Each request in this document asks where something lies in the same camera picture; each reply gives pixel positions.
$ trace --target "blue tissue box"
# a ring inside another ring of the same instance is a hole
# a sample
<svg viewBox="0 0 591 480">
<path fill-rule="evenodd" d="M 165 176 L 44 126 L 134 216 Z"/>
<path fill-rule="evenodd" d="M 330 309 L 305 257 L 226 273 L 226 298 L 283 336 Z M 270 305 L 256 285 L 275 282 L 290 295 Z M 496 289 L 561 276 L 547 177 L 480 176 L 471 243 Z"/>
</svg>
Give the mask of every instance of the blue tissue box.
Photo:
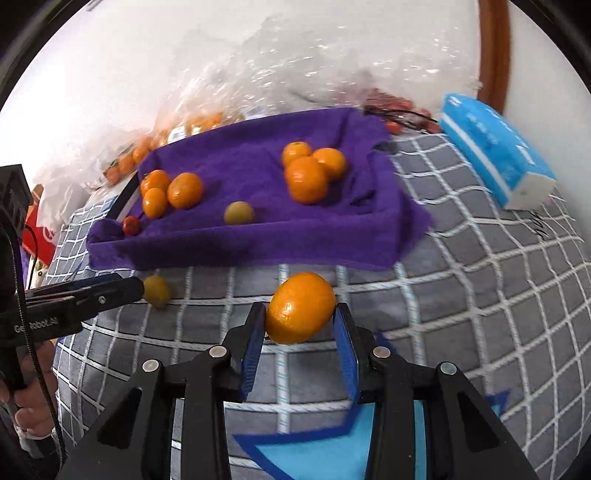
<svg viewBox="0 0 591 480">
<path fill-rule="evenodd" d="M 488 105 L 447 95 L 439 123 L 504 209 L 535 209 L 554 190 L 546 162 Z"/>
</svg>

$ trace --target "wooden frame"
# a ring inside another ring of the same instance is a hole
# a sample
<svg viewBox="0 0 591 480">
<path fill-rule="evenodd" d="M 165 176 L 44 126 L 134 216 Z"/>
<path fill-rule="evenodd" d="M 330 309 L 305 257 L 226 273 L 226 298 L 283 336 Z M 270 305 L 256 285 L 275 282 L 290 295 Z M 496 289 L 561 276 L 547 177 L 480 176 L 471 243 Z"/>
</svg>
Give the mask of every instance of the wooden frame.
<svg viewBox="0 0 591 480">
<path fill-rule="evenodd" d="M 511 68 L 508 0 L 479 0 L 480 82 L 478 99 L 503 113 Z"/>
</svg>

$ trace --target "gray checkered tablecloth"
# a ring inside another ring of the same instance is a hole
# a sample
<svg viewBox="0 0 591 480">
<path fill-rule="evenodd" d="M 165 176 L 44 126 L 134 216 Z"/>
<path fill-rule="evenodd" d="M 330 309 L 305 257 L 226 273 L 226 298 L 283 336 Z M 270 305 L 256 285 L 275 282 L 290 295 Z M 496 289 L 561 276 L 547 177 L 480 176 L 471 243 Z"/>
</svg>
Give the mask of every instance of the gray checkered tablecloth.
<svg viewBox="0 0 591 480">
<path fill-rule="evenodd" d="M 270 301 L 290 275 L 315 271 L 350 305 L 358 325 L 383 332 L 409 361 L 450 360 L 481 393 L 509 391 L 502 421 L 540 479 L 558 478 L 591 432 L 591 278 L 575 220 L 558 193 L 539 219 L 499 210 L 444 135 L 401 138 L 383 148 L 401 184 L 435 220 L 403 261 L 381 272 L 315 265 L 157 270 L 174 293 L 165 309 L 142 301 L 104 312 L 58 344 L 54 369 L 69 447 L 138 365 L 191 359 L 244 322 L 252 302 Z M 72 217 L 46 283 L 99 274 L 87 266 L 85 237 L 112 201 Z M 233 477 L 269 478 L 233 434 L 334 426 L 348 407 L 330 329 L 297 345 L 265 341 L 248 402 L 226 405 Z"/>
</svg>

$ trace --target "red box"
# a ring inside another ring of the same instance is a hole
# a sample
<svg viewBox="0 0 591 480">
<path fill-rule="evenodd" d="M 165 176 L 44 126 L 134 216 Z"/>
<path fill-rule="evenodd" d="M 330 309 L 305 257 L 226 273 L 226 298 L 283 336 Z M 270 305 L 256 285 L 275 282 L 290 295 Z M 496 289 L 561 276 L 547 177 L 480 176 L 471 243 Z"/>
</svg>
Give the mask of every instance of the red box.
<svg viewBox="0 0 591 480">
<path fill-rule="evenodd" d="M 31 207 L 31 210 L 27 216 L 26 223 L 35 232 L 35 237 L 37 238 L 37 242 L 39 244 L 39 260 L 41 260 L 45 265 L 49 266 L 51 260 L 53 260 L 53 254 L 56 252 L 56 246 L 51 243 L 51 239 L 53 238 L 54 233 L 50 232 L 45 227 L 37 226 L 38 210 L 39 205 L 34 204 Z M 33 236 L 31 235 L 31 232 L 29 232 L 29 230 L 25 230 L 23 233 L 22 246 L 31 254 L 33 258 L 35 257 L 35 240 L 33 240 Z"/>
</svg>

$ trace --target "human hand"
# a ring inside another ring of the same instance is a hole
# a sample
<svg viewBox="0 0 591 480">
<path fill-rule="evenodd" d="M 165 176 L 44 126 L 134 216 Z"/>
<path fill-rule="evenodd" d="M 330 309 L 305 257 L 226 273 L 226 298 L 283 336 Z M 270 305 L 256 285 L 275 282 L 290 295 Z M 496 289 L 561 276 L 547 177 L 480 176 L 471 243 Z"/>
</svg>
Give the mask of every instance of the human hand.
<svg viewBox="0 0 591 480">
<path fill-rule="evenodd" d="M 55 347 L 51 341 L 42 343 L 37 348 L 37 356 L 43 377 L 47 383 L 47 389 L 51 400 L 56 406 L 57 378 L 51 371 Z M 35 375 L 33 361 L 27 354 L 21 362 L 21 370 L 25 377 L 33 378 L 31 384 L 24 390 L 14 392 L 14 402 L 21 407 L 15 415 L 17 426 L 37 437 L 45 437 L 53 429 L 53 419 L 41 391 L 39 380 Z M 7 403 L 10 393 L 6 385 L 0 381 L 0 403 Z"/>
</svg>

